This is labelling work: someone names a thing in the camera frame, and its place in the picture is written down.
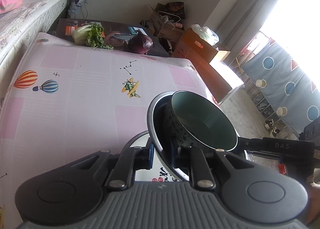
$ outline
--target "blue striped balloon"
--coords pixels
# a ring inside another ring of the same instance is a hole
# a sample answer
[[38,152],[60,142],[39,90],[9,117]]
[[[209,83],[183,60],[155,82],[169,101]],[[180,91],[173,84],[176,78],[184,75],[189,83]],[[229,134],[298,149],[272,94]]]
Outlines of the blue striped balloon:
[[42,90],[48,94],[53,94],[58,90],[58,88],[59,88],[59,85],[56,81],[48,80],[48,81],[45,81],[40,87],[34,87],[32,90],[35,92]]

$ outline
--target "red object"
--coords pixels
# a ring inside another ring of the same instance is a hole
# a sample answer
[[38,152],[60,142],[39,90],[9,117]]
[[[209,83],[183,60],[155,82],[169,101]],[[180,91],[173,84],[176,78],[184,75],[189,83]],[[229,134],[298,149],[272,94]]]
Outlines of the red object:
[[284,164],[279,164],[279,172],[282,174],[282,175],[285,175],[286,172],[285,172],[285,165]]
[[217,100],[216,100],[213,96],[212,96],[212,100],[213,100],[214,104],[221,109],[221,107],[220,107],[220,105],[218,104]]
[[33,70],[28,70],[22,73],[14,82],[16,88],[28,88],[33,85],[38,79],[38,75]]

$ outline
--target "hot air balloon print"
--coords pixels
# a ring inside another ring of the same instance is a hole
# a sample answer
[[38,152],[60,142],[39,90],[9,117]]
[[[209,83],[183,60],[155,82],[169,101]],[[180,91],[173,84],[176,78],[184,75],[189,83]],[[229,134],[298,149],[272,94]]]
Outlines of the hot air balloon print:
[[40,87],[34,87],[32,90],[35,92],[42,90],[45,93],[53,94],[58,90],[58,88],[59,88],[59,85],[56,81],[47,80]]
[[23,72],[16,81],[10,86],[8,91],[14,86],[16,88],[28,88],[35,84],[38,74],[33,70]]

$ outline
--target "box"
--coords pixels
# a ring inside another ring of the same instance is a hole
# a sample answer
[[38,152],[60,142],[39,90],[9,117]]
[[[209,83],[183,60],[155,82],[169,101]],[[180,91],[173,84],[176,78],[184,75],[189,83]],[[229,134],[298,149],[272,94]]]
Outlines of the box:
[[223,58],[225,54],[226,51],[221,50],[218,55],[218,50],[201,39],[192,29],[188,29],[177,44],[172,57],[189,59],[214,98],[220,103],[243,84],[227,65],[220,62],[219,58]]
[[192,29],[188,29],[178,42],[172,57],[189,59],[190,55],[199,55],[206,62],[210,63],[217,53],[218,50],[200,38]]
[[223,61],[226,59],[226,57],[230,54],[230,51],[226,49],[225,46],[223,46],[221,43],[217,43],[214,45],[215,48],[218,48],[218,53],[215,55],[215,57],[212,59],[214,61]]
[[185,31],[164,23],[157,12],[150,5],[149,7],[152,10],[151,22],[155,27],[155,37],[166,38],[171,42],[172,46],[175,46]]

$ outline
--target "green vegetable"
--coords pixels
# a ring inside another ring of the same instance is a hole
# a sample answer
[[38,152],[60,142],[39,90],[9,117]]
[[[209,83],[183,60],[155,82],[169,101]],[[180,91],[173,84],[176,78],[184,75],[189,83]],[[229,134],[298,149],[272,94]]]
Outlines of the green vegetable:
[[104,44],[101,36],[103,27],[98,23],[93,23],[73,31],[72,37],[76,44],[87,44],[90,47],[113,49],[113,46],[107,46]]

